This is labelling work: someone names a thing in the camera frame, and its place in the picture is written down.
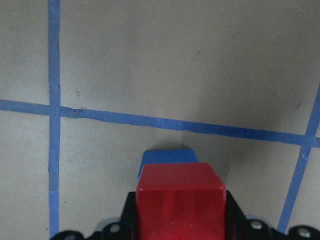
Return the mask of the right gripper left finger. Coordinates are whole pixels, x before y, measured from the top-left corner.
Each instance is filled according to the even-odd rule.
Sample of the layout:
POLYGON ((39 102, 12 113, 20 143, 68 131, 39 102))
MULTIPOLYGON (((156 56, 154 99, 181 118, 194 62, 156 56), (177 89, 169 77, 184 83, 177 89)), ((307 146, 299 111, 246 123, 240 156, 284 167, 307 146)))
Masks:
POLYGON ((127 194, 125 204, 120 215, 120 233, 124 240, 138 239, 138 212, 136 193, 134 191, 127 194))

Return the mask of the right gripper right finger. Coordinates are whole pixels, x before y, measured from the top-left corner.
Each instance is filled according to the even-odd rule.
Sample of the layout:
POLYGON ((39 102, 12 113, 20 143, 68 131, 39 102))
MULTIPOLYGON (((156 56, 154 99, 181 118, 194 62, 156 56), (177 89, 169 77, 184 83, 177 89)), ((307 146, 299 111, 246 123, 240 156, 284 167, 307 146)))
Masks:
POLYGON ((237 204, 229 190, 226 191, 225 207, 225 239, 244 240, 246 235, 246 225, 248 223, 245 214, 237 204))

